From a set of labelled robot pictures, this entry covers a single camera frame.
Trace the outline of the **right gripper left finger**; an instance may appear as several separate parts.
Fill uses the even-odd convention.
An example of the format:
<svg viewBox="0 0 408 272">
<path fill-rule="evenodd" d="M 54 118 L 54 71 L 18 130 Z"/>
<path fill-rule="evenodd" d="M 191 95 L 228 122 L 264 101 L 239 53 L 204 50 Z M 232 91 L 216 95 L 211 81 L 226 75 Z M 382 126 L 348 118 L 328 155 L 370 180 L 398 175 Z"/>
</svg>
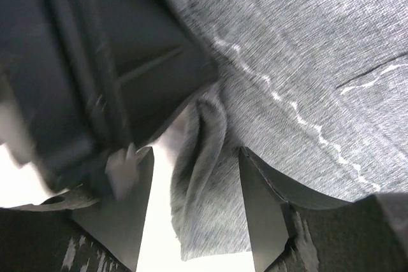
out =
<svg viewBox="0 0 408 272">
<path fill-rule="evenodd" d="M 136 154 L 138 180 L 126 197 L 73 211 L 71 218 L 129 271 L 136 271 L 147 213 L 154 153 L 145 147 Z"/>
</svg>

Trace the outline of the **grey cloth napkin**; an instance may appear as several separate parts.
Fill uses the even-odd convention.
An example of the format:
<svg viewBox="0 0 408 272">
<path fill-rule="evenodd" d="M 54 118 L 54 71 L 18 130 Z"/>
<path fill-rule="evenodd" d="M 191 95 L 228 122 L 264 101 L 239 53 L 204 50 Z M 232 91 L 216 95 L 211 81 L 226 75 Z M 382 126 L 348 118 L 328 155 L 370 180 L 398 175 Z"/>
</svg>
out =
<svg viewBox="0 0 408 272">
<path fill-rule="evenodd" d="M 354 201 L 407 190 L 407 0 L 170 0 L 221 79 L 171 178 L 183 261 L 248 252 L 238 149 Z"/>
</svg>

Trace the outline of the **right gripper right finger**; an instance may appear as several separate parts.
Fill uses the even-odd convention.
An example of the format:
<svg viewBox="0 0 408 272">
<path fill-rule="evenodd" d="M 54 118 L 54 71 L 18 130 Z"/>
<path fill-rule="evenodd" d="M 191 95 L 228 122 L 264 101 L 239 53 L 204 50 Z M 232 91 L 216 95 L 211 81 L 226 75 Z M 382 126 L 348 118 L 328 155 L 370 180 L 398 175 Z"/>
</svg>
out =
<svg viewBox="0 0 408 272">
<path fill-rule="evenodd" d="M 326 210 L 348 203 L 297 182 L 247 147 L 240 148 L 238 160 L 256 271 L 270 271 L 293 246 L 298 234 L 293 217 L 296 206 Z"/>
</svg>

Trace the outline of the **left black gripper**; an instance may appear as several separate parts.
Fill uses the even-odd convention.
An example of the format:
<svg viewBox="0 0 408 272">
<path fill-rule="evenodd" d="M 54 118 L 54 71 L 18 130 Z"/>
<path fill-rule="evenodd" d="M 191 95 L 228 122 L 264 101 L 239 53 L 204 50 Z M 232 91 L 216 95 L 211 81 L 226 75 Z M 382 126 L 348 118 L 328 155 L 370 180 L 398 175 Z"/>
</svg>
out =
<svg viewBox="0 0 408 272">
<path fill-rule="evenodd" d="M 158 138 L 217 81 L 169 0 L 1 0 L 1 139 L 54 192 L 131 183 L 108 159 Z"/>
</svg>

